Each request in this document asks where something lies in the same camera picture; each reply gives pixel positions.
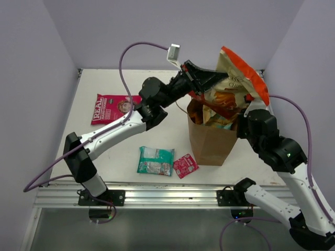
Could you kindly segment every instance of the snack packaging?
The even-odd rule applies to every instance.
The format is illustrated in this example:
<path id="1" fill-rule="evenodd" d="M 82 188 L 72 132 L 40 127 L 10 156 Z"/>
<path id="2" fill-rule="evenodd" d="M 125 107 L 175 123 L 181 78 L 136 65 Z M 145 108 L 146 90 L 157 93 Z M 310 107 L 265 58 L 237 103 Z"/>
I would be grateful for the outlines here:
<path id="1" fill-rule="evenodd" d="M 142 146 L 140 152 L 138 173 L 172 175 L 174 149 L 153 149 Z"/>
<path id="2" fill-rule="evenodd" d="M 141 102 L 140 96 L 132 96 L 134 105 Z M 130 98 L 125 95 L 97 95 L 91 125 L 109 124 L 130 110 Z"/>
<path id="3" fill-rule="evenodd" d="M 190 173 L 193 173 L 195 170 L 199 169 L 199 166 L 191 155 L 186 154 L 185 156 L 173 162 L 173 169 L 176 170 L 178 177 L 182 179 L 186 175 L 189 175 Z"/>
<path id="4" fill-rule="evenodd" d="M 227 47 L 222 47 L 216 71 L 228 73 L 228 78 L 213 86 L 201 96 L 190 95 L 204 105 L 205 126 L 229 129 L 238 113 L 248 107 L 245 97 L 259 98 L 270 103 L 267 86 L 258 73 Z"/>

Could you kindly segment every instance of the brown paper bag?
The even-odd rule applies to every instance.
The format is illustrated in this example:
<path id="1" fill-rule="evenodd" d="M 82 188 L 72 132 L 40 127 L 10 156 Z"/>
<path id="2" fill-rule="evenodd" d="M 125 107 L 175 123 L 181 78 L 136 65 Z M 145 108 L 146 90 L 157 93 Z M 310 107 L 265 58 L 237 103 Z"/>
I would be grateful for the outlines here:
<path id="1" fill-rule="evenodd" d="M 196 124 L 193 114 L 199 111 L 199 108 L 202 111 L 202 106 L 195 99 L 192 99 L 187 106 L 192 152 L 198 165 L 221 166 L 236 143 L 236 131 Z"/>

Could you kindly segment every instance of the red snack bag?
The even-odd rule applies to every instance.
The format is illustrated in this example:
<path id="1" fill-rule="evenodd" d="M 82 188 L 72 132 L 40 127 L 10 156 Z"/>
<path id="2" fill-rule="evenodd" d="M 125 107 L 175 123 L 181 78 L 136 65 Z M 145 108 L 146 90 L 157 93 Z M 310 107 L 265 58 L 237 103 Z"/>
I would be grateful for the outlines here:
<path id="1" fill-rule="evenodd" d="M 194 161 L 192 156 L 190 156 L 189 154 L 186 154 L 185 156 L 173 162 L 173 169 L 176 170 L 178 177 L 182 179 L 186 175 L 189 175 L 190 173 L 199 169 L 199 166 Z"/>
<path id="2" fill-rule="evenodd" d="M 134 105 L 141 102 L 140 96 L 132 96 Z M 124 95 L 97 95 L 91 124 L 109 124 L 130 110 L 130 98 Z"/>

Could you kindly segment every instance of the teal snack packet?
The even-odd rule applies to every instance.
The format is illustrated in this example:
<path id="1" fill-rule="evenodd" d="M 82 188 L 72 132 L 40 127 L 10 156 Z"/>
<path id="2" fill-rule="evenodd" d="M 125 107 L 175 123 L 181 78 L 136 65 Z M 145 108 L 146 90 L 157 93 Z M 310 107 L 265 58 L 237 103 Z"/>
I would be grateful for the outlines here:
<path id="1" fill-rule="evenodd" d="M 172 175 L 174 149 L 165 150 L 141 146 L 140 152 L 138 173 Z"/>

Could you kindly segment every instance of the chip bag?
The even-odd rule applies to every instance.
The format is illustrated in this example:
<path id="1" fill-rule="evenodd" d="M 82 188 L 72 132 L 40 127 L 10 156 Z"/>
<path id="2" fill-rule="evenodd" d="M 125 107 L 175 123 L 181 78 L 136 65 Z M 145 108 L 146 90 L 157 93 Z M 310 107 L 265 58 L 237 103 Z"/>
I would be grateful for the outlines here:
<path id="1" fill-rule="evenodd" d="M 141 102 L 140 96 L 132 96 L 134 105 Z M 109 124 L 130 111 L 130 98 L 125 95 L 97 95 L 91 125 Z"/>
<path id="2" fill-rule="evenodd" d="M 258 73 L 227 47 L 222 47 L 216 71 L 228 73 L 228 78 L 217 83 L 201 96 L 189 94 L 204 105 L 205 126 L 228 129 L 236 121 L 238 113 L 248 107 L 246 96 L 270 103 L 267 86 Z"/>

